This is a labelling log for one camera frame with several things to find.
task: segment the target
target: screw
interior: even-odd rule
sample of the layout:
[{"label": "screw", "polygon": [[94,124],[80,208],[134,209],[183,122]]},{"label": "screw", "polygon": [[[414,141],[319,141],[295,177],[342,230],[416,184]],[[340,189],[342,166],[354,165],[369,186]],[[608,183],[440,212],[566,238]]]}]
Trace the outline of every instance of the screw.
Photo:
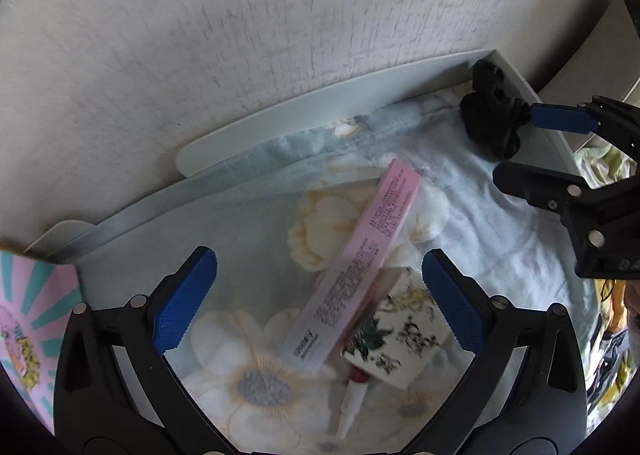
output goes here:
[{"label": "screw", "polygon": [[589,241],[591,242],[591,245],[594,245],[598,249],[603,247],[603,245],[604,245],[604,235],[602,233],[600,233],[597,229],[592,229],[591,231],[589,231],[589,234],[587,235],[587,237],[588,237]]},{"label": "screw", "polygon": [[503,296],[494,296],[491,299],[491,304],[497,309],[506,309],[509,307],[509,300]]},{"label": "screw", "polygon": [[74,314],[82,314],[84,311],[86,311],[86,304],[84,301],[81,301],[80,303],[76,303],[74,305],[74,308],[72,309],[72,312]]},{"label": "screw", "polygon": [[129,305],[134,308],[142,307],[146,304],[146,296],[144,294],[137,294],[129,300]]},{"label": "screw", "polygon": [[567,186],[566,192],[572,197],[579,197],[580,195],[582,195],[582,190],[575,184],[570,184],[569,186]]},{"label": "screw", "polygon": [[558,316],[564,316],[566,314],[566,309],[564,308],[564,305],[561,305],[559,303],[554,303],[551,306],[551,310],[555,313],[558,314]]}]

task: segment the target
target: white wall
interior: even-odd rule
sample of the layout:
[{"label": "white wall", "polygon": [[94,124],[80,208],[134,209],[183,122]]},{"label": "white wall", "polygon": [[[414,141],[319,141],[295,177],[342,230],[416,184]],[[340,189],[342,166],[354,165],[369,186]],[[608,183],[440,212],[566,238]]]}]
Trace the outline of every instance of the white wall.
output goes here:
[{"label": "white wall", "polygon": [[[575,105],[607,96],[632,105],[640,102],[640,40],[624,0],[607,11],[571,60],[540,91],[545,103]],[[565,132],[573,150],[589,136]]]},{"label": "white wall", "polygon": [[372,70],[497,46],[541,79],[601,4],[2,0],[0,240],[98,222],[175,180],[193,138]]}]

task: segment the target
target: pink poster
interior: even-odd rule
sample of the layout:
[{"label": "pink poster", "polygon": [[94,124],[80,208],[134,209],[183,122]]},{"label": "pink poster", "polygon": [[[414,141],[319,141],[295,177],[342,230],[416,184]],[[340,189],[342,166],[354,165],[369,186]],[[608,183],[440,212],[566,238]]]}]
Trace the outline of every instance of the pink poster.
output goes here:
[{"label": "pink poster", "polygon": [[72,265],[0,251],[0,363],[53,432],[53,388],[73,306],[82,300]]}]

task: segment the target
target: floral printed box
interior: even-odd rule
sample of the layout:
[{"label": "floral printed box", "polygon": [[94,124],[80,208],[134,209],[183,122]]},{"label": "floral printed box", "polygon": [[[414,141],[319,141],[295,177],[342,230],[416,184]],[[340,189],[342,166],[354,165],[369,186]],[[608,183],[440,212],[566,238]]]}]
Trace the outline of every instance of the floral printed box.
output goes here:
[{"label": "floral printed box", "polygon": [[376,310],[356,329],[342,356],[369,374],[406,388],[450,334],[419,272],[406,267]]}]

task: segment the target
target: white flower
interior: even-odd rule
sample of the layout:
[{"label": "white flower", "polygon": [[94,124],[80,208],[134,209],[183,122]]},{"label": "white flower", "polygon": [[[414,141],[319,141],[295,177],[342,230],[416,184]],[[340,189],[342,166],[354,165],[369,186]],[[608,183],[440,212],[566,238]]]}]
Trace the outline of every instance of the white flower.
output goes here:
[{"label": "white flower", "polygon": [[[324,271],[329,267],[351,237],[392,159],[392,154],[375,162],[350,155],[330,161],[325,178],[309,188],[300,200],[300,219],[289,229],[291,257],[303,269]],[[448,220],[447,196],[423,178],[386,267],[420,270],[422,254],[415,244],[436,238]]]},{"label": "white flower", "polygon": [[425,369],[407,390],[372,383],[347,440],[363,438],[376,453],[396,453],[431,420],[460,379],[442,358]]},{"label": "white flower", "polygon": [[347,138],[360,130],[360,125],[354,120],[336,121],[334,123],[334,136],[337,138]]},{"label": "white flower", "polygon": [[245,311],[213,311],[197,320],[191,345],[203,369],[182,382],[204,414],[240,450],[292,453],[326,435],[330,395],[344,395],[343,374],[328,363],[315,374],[282,365],[274,354],[297,309],[261,330]]},{"label": "white flower", "polygon": [[374,453],[362,439],[338,439],[335,435],[305,438],[290,455],[359,455]]}]

